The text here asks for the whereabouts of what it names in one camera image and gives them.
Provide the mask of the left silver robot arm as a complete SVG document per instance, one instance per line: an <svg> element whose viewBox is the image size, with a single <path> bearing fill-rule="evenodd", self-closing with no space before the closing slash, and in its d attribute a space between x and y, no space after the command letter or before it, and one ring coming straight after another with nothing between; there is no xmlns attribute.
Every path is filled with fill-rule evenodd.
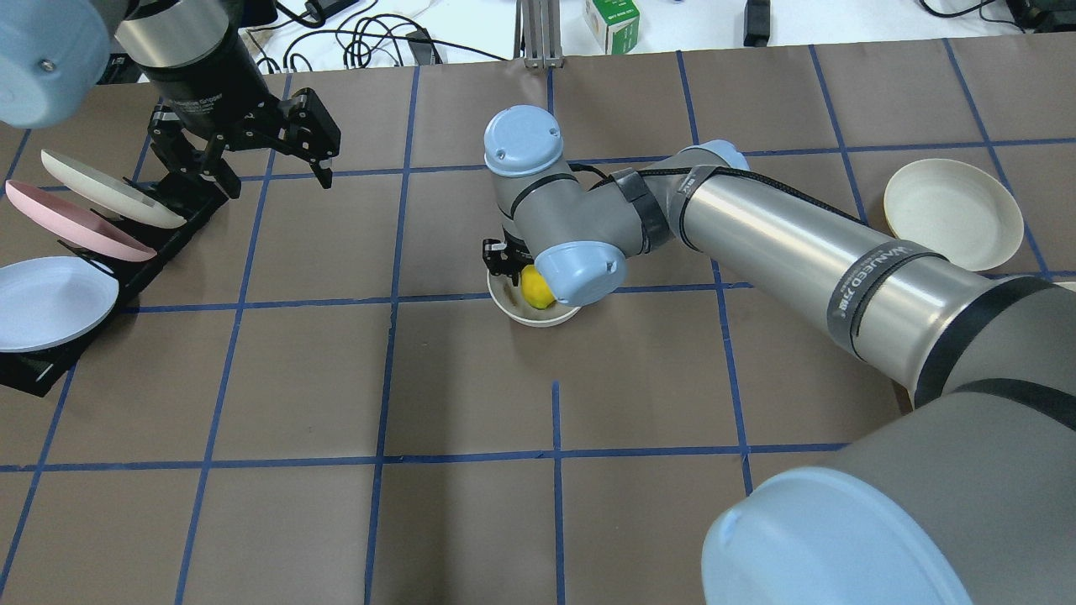
<svg viewBox="0 0 1076 605"><path fill-rule="evenodd" d="M277 1L4 1L1 116L15 128L69 119L121 45L161 96L147 131L169 175L237 198L225 154L274 150L328 188L339 126L310 88L277 98L240 39L280 15L300 22Z"/></svg>

